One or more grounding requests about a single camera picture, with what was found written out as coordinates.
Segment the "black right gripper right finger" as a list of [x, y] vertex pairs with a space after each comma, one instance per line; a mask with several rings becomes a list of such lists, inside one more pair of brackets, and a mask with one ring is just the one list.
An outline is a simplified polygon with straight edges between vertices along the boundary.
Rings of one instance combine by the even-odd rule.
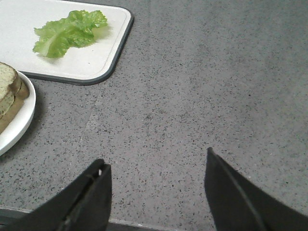
[[307, 216], [263, 192], [208, 148], [205, 193], [218, 231], [306, 231]]

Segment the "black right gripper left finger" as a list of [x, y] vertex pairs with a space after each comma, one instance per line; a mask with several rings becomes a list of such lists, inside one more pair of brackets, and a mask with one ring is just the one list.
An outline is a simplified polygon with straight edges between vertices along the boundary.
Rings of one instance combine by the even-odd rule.
[[111, 166], [97, 159], [59, 194], [2, 230], [104, 231], [111, 203]]

